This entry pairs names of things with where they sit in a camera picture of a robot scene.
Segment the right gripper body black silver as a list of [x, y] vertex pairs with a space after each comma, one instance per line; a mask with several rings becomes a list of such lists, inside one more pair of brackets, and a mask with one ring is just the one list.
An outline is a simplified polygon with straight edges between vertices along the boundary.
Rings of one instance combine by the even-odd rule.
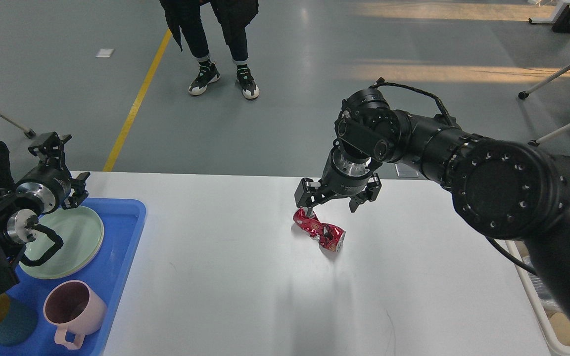
[[377, 187], [379, 176], [369, 169], [370, 162], [370, 158], [351, 155], [341, 146], [333, 147], [323, 170], [319, 192], [324, 196], [353, 197], [367, 187]]

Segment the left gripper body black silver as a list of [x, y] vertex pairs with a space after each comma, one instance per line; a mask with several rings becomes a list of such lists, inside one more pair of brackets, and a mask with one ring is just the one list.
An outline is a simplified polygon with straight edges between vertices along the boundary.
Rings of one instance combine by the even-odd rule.
[[72, 191], [68, 170], [39, 165], [16, 183], [14, 192], [22, 197], [22, 206], [38, 214], [57, 210]]

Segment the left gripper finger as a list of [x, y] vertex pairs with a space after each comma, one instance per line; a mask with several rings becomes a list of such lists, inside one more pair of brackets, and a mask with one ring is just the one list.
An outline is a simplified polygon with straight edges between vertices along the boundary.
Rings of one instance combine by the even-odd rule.
[[59, 135], [57, 132], [47, 132], [35, 138], [29, 145], [29, 152], [39, 158], [39, 164], [69, 171], [65, 164], [65, 144], [72, 139], [72, 135]]
[[86, 190], [86, 180], [88, 180], [91, 172], [81, 172], [76, 178], [69, 178], [70, 189], [73, 190], [71, 194], [67, 194], [61, 207], [64, 210], [78, 208], [83, 201], [89, 196]]

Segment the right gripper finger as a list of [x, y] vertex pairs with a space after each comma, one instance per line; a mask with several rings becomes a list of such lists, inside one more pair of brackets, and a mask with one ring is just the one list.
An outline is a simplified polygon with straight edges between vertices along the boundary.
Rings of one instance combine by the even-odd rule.
[[336, 198], [336, 192], [323, 184], [321, 180], [314, 181], [312, 178], [302, 178], [294, 193], [296, 206], [301, 208], [305, 217], [308, 218], [315, 215], [314, 207]]
[[364, 189], [350, 197], [350, 212], [354, 213], [360, 205], [367, 201], [376, 201], [382, 187], [382, 182], [376, 172], [367, 181]]

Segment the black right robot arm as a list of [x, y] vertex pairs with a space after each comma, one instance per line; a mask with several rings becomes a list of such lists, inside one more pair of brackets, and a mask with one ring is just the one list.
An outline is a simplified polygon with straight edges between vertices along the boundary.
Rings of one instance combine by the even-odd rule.
[[295, 203], [307, 216], [330, 200], [349, 198], [355, 212], [376, 200], [382, 164], [400, 162], [451, 193], [453, 207], [488, 239], [522, 241], [532, 266], [504, 253], [539, 276], [570, 320], [570, 156], [550, 155], [528, 144], [467, 133], [430, 92], [432, 118], [392, 109], [379, 78], [342, 100], [336, 138], [319, 181], [303, 178]]

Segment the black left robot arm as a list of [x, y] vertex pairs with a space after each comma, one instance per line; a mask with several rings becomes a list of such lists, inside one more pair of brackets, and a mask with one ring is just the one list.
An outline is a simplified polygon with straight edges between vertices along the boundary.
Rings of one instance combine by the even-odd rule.
[[62, 238], [39, 217], [77, 208], [88, 197], [89, 172], [73, 178], [65, 163], [70, 139], [55, 132], [40, 135], [29, 146], [39, 164], [14, 189], [0, 189], [0, 295], [18, 284], [18, 264], [40, 266], [63, 247]]

